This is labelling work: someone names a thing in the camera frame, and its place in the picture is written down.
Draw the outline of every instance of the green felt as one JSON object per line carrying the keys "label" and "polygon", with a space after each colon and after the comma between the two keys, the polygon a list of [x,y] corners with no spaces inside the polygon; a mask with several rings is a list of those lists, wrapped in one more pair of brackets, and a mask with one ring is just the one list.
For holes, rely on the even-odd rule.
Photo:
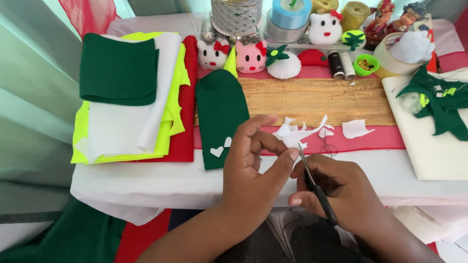
{"label": "green felt", "polygon": [[80,98],[143,106],[156,99],[159,50],[154,40],[128,43],[88,33],[80,63]]}
{"label": "green felt", "polygon": [[[440,85],[442,91],[435,89],[437,85]],[[444,93],[451,88],[457,89],[453,95],[437,97],[437,93]],[[436,128],[434,135],[451,132],[459,140],[468,141],[468,129],[458,113],[458,109],[468,108],[468,83],[437,79],[429,75],[426,67],[422,66],[409,85],[396,97],[408,92],[417,92],[429,98],[429,104],[415,116],[417,118],[433,116]]]}
{"label": "green felt", "polygon": [[71,198],[59,220],[1,263],[113,263],[126,222]]}
{"label": "green felt", "polygon": [[205,170],[222,168],[229,148],[220,157],[210,149],[224,146],[226,138],[232,138],[237,127],[250,118],[244,92],[229,71],[218,69],[198,81],[195,94]]}

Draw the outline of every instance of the hello kitty plush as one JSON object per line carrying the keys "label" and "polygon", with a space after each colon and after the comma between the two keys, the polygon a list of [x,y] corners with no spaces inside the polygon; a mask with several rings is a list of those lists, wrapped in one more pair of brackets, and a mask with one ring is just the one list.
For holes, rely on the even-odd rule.
{"label": "hello kitty plush", "polygon": [[216,41],[213,45],[207,45],[203,40],[198,40],[198,62],[204,69],[221,69],[227,60],[229,44],[223,39]]}
{"label": "hello kitty plush", "polygon": [[309,40],[314,45],[333,45],[343,34],[340,21],[343,16],[335,10],[330,14],[311,14]]}
{"label": "hello kitty plush", "polygon": [[235,64],[237,70],[242,73],[257,73],[265,68],[266,62],[266,41],[262,40],[256,44],[242,42],[235,43],[237,52]]}

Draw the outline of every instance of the yellow felt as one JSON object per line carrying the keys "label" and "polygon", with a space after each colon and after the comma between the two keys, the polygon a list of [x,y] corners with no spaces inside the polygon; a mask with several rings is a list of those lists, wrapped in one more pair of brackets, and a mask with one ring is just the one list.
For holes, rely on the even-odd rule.
{"label": "yellow felt", "polygon": [[[122,38],[131,40],[148,40],[159,36],[163,32],[142,33],[137,32]],[[185,131],[181,118],[179,106],[179,87],[180,85],[190,85],[190,79],[187,69],[184,64],[185,45],[181,44],[179,54],[177,56],[174,76],[172,78],[171,87],[169,89],[166,108],[161,120],[161,125],[158,132],[158,138],[154,148],[154,153],[145,153],[137,155],[118,155],[112,157],[99,157],[95,163],[113,162],[113,161],[135,161],[150,158],[161,158],[169,154],[170,136]],[[88,117],[89,117],[89,102],[84,101],[81,108],[76,113],[75,131],[73,132],[73,145],[76,145],[83,137],[88,137]],[[88,163],[87,158],[75,147],[73,147],[73,157],[71,163]]]}
{"label": "yellow felt", "polygon": [[235,66],[235,47],[232,48],[229,56],[227,57],[226,64],[224,64],[223,69],[229,71],[235,78],[238,78],[237,69]]}

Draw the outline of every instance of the left hand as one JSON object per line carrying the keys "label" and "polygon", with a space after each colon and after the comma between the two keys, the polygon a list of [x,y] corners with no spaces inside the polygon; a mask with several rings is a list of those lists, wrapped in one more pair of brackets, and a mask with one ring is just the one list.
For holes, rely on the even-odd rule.
{"label": "left hand", "polygon": [[[299,156],[298,149],[288,149],[273,134],[260,131],[276,121],[277,116],[258,115],[241,124],[224,164],[223,198],[218,208],[241,240],[265,221]],[[260,152],[264,149],[278,159],[261,174]]]}

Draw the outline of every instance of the black thread spool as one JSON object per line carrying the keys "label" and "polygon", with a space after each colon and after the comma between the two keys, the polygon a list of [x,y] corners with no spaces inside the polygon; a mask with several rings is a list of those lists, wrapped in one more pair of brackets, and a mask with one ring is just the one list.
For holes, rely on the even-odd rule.
{"label": "black thread spool", "polygon": [[333,74],[333,78],[337,80],[342,79],[344,77],[344,69],[338,51],[330,52],[330,54],[328,54],[328,61],[330,62],[330,70]]}

